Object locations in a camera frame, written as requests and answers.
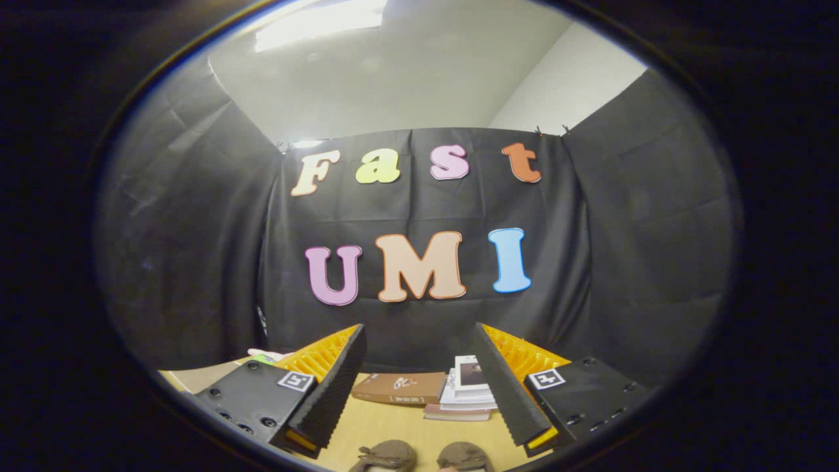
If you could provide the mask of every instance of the ceiling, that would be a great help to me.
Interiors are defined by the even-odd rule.
[[[274,143],[487,127],[570,25],[525,0],[388,0],[379,28],[259,53],[250,30],[214,46],[210,62]]]

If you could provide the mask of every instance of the wooden table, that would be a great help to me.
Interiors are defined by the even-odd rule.
[[[160,374],[177,390],[197,393],[248,359],[204,369],[166,370]],[[359,374],[357,382],[366,376]],[[327,469],[346,471],[358,461],[360,446],[371,448],[388,439],[401,439],[416,450],[417,472],[436,472],[440,451],[455,441],[468,441],[483,448],[499,471],[541,457],[528,459],[524,448],[513,444],[498,410],[485,422],[434,421],[423,418],[422,406],[389,405],[352,397],[347,399],[329,447],[320,451],[320,457],[309,459],[295,455]]]

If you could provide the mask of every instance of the white book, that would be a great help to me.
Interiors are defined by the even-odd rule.
[[[483,379],[481,365],[473,355],[455,356],[455,396],[485,396],[491,394]]]
[[[446,386],[443,387],[443,393],[440,394],[441,410],[492,410],[495,408],[498,408],[498,405],[496,405],[492,393],[466,398],[455,396],[455,370],[452,369],[449,371]]]
[[[423,410],[425,419],[455,421],[455,422],[481,422],[489,419],[489,410],[472,410],[466,412],[447,411],[440,409],[440,405],[427,405]]]

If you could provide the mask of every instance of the black cloth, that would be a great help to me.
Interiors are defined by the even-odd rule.
[[[519,142],[536,153],[531,163],[541,181],[523,182],[511,171],[501,149]],[[464,178],[437,181],[431,175],[430,152],[443,144],[466,151],[471,168]],[[380,148],[399,152],[401,175],[386,184],[359,183],[362,156]],[[300,159],[333,149],[341,151],[341,159],[330,165],[317,190],[291,197]],[[386,131],[332,139],[316,151],[292,150],[282,163],[268,207],[259,281],[269,349],[295,349],[364,323],[367,368],[447,370],[454,355],[470,354],[469,337],[475,322],[482,322],[566,352],[586,311],[591,255],[586,206],[555,136],[474,128]],[[500,228],[524,231],[524,269],[533,281],[527,290],[507,294],[492,288],[498,257],[487,236]],[[428,295],[429,284],[420,299],[409,291],[404,302],[378,300],[384,273],[376,238],[403,234],[421,257],[440,231],[463,237],[458,265],[466,295],[436,300]],[[312,246],[331,250],[328,280],[338,290],[343,276],[335,250],[348,244],[362,248],[358,297],[343,307],[326,305],[312,295],[304,252]]]
[[[594,355],[658,385],[700,348],[742,231],[719,138],[654,71],[563,142],[589,208]]]
[[[541,181],[511,171],[501,149],[523,143]],[[470,172],[430,174],[431,150],[459,144]],[[399,153],[401,176],[361,184],[361,157]],[[338,149],[317,190],[290,195],[300,159]],[[563,138],[482,128],[387,131],[279,152],[232,102],[206,59],[154,90],[128,123],[102,187],[102,289],[128,347],[149,367],[189,369],[290,351],[354,323],[366,370],[443,370],[471,354],[475,321],[570,359],[596,355],[655,385],[678,372],[713,321],[734,251],[725,155],[683,97],[652,72]],[[521,228],[533,285],[498,293],[499,228]],[[378,300],[384,234],[419,255],[434,233],[460,232],[466,295]],[[362,248],[359,294],[318,301],[309,247]]]

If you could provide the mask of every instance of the purple letter u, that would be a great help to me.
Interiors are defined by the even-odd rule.
[[[336,251],[344,262],[344,288],[334,291],[326,281],[326,260],[329,259],[329,249],[308,248],[305,252],[309,260],[309,282],[312,291],[321,302],[327,305],[348,305],[358,296],[358,256],[362,249],[358,246],[341,246]]]

